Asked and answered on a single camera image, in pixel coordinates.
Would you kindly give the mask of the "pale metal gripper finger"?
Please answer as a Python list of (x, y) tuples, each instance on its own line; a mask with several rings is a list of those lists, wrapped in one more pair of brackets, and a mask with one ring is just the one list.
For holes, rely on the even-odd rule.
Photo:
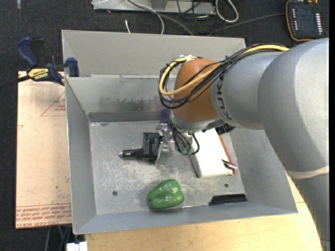
[(155, 166), (165, 165), (171, 154), (171, 147), (168, 143), (160, 142), (158, 148), (158, 155), (154, 162)]
[(156, 131), (159, 134), (161, 141), (166, 141), (168, 139), (168, 125), (166, 123), (157, 125)]

